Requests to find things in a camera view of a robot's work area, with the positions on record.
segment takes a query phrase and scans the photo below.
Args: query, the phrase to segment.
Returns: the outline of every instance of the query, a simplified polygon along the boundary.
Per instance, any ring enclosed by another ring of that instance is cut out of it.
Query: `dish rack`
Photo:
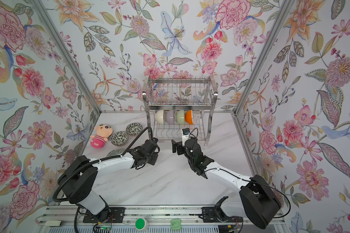
[[[147,115],[148,126],[151,126],[150,113],[157,110],[192,110],[194,124],[159,124],[154,120],[153,137],[164,140],[182,140],[183,128],[191,131],[198,129],[197,138],[209,143],[211,123],[218,97],[214,76],[196,77],[192,79],[151,79],[145,78],[142,98]],[[209,110],[207,131],[204,128],[203,117]]]

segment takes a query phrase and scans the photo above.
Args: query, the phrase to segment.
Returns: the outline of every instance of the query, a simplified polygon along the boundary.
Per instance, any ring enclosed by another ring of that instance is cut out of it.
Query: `white bowl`
[[[158,110],[155,113],[154,118],[159,124],[164,124],[164,110]]]

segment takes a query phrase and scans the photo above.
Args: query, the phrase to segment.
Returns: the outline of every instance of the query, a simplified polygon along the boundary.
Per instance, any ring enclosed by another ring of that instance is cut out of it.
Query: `purple bowl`
[[[165,114],[165,120],[167,124],[175,124],[175,112],[174,110],[168,110]]]

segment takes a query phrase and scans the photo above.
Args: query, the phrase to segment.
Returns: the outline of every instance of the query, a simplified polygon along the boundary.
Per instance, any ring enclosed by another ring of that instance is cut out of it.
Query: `pink plush doll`
[[[113,133],[113,129],[106,125],[101,124],[95,127],[97,135],[91,135],[91,146],[94,148],[101,148],[107,142],[107,138]]]

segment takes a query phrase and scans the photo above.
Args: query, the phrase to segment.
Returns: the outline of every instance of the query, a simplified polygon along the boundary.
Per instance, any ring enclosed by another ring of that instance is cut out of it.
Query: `marble tabletop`
[[[114,132],[118,132],[125,131],[127,125],[134,122],[146,127],[146,115],[102,113],[97,125],[108,124]],[[130,136],[122,147],[114,146],[108,141],[103,148],[95,149],[88,143],[83,155],[87,158],[103,158],[112,150],[124,150],[134,138]],[[148,134],[144,133],[133,147],[143,144],[146,139]],[[215,113],[209,145],[205,147],[201,141],[199,144],[203,154],[220,165],[251,176],[230,113]],[[95,181],[94,191],[109,205],[210,205],[231,193],[223,185],[196,175],[183,155],[172,153],[171,141],[160,140],[158,146],[160,152],[154,166],[147,164],[140,170],[125,169],[105,175]]]

